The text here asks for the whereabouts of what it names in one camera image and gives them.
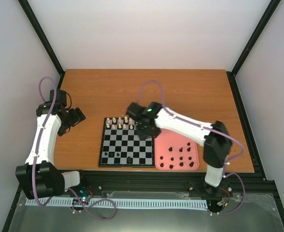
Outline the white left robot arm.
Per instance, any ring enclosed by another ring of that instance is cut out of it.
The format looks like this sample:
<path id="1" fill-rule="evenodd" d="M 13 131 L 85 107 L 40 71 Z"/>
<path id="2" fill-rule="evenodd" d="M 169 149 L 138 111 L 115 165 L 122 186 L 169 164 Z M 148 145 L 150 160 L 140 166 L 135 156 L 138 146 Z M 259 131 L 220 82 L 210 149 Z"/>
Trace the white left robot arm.
<path id="1" fill-rule="evenodd" d="M 60 89 L 50 91 L 50 100 L 36 110 L 37 130 L 31 152 L 24 165 L 18 166 L 15 176 L 28 199 L 60 196 L 71 188 L 84 194 L 88 182 L 80 171 L 62 173 L 54 166 L 56 139 L 83 120 L 80 108 L 67 105 L 70 95 Z"/>

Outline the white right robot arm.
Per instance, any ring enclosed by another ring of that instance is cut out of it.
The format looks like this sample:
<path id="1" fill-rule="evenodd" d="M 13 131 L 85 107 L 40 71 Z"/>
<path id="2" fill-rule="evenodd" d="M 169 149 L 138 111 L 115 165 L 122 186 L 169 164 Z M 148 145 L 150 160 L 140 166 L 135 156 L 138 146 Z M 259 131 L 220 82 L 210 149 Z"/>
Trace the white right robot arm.
<path id="1" fill-rule="evenodd" d="M 180 115 L 158 102 L 152 102 L 148 107 L 132 102 L 126 114 L 135 121 L 141 140 L 157 138 L 163 130 L 168 130 L 203 147 L 203 159 L 207 164 L 205 182 L 213 187 L 219 186 L 232 147 L 232 138 L 227 134 L 222 122 L 216 121 L 212 124 L 197 121 Z"/>

